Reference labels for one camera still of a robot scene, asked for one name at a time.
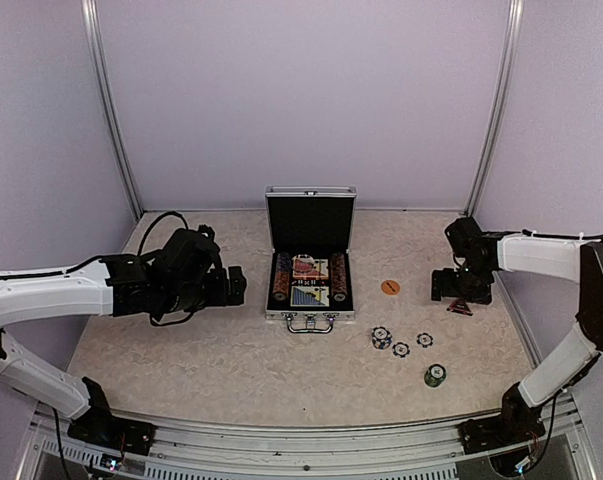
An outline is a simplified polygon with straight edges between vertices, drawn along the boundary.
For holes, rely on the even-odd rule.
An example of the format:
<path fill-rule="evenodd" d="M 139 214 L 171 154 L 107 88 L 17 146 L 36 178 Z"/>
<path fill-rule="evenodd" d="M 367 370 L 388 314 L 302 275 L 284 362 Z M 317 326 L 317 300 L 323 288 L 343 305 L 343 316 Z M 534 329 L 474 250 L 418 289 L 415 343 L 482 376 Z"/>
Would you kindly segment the black red triangular button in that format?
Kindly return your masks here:
<path fill-rule="evenodd" d="M 460 314 L 460 315 L 465 315 L 465 316 L 472 316 L 473 312 L 470 308 L 470 306 L 468 305 L 468 303 L 462 299 L 462 298 L 458 298 L 455 299 L 448 307 L 447 307 L 447 311 L 448 312 L 452 312 L 455 314 Z"/>

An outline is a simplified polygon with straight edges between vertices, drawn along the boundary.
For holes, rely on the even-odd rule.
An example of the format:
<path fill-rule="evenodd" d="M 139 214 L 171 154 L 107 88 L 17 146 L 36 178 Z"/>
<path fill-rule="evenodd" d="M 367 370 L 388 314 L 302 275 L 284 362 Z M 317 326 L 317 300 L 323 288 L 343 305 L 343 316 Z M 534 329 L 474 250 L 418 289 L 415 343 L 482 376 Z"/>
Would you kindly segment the aluminium poker case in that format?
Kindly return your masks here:
<path fill-rule="evenodd" d="M 269 186 L 271 265 L 265 317 L 296 335 L 327 335 L 352 321 L 353 186 Z"/>

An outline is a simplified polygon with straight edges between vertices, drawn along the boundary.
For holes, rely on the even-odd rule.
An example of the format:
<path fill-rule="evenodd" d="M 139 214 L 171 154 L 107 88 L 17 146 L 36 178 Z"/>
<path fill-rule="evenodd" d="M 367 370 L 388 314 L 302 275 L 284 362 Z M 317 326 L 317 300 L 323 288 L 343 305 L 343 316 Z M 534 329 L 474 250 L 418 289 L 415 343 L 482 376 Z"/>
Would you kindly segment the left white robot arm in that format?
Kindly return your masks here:
<path fill-rule="evenodd" d="M 0 382 L 55 409 L 102 445 L 121 434 L 100 385 L 52 366 L 6 330 L 28 321 L 68 316 L 187 318 L 209 307 L 239 306 L 247 280 L 222 264 L 214 232 L 180 228 L 156 250 L 92 257 L 76 266 L 0 271 Z"/>

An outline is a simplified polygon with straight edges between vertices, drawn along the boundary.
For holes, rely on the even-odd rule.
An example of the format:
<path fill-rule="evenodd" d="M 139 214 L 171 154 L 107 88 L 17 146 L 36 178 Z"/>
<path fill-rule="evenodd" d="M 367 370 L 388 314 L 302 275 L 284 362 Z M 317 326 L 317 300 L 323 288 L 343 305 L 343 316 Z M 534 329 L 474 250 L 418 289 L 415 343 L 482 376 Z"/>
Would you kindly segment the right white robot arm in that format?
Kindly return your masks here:
<path fill-rule="evenodd" d="M 603 355 L 603 237 L 484 232 L 459 224 L 449 226 L 445 237 L 461 263 L 432 272 L 434 301 L 488 305 L 498 273 L 553 279 L 577 289 L 572 327 L 514 387 L 517 401 L 529 409 L 544 405 Z"/>

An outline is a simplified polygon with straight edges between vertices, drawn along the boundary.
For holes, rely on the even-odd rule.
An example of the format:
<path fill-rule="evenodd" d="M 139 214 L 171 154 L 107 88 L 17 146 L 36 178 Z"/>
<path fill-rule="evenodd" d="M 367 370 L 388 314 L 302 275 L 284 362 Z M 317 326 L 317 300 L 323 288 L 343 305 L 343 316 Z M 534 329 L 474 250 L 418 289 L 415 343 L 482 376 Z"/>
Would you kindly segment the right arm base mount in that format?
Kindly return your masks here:
<path fill-rule="evenodd" d="M 464 453 L 484 452 L 544 436 L 541 413 L 542 407 L 530 407 L 519 391 L 519 384 L 514 384 L 503 394 L 497 415 L 470 419 L 458 426 Z"/>

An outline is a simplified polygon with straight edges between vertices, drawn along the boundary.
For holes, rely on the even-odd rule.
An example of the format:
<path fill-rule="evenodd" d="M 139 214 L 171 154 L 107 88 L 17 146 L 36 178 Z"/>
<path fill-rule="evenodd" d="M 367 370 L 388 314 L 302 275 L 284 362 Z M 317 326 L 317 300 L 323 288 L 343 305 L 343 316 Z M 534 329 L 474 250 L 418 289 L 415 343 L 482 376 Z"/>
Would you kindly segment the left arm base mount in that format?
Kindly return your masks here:
<path fill-rule="evenodd" d="M 87 387 L 89 408 L 70 421 L 68 436 L 123 453 L 148 456 L 156 426 L 113 415 L 102 387 L 88 377 L 83 377 L 82 382 Z"/>

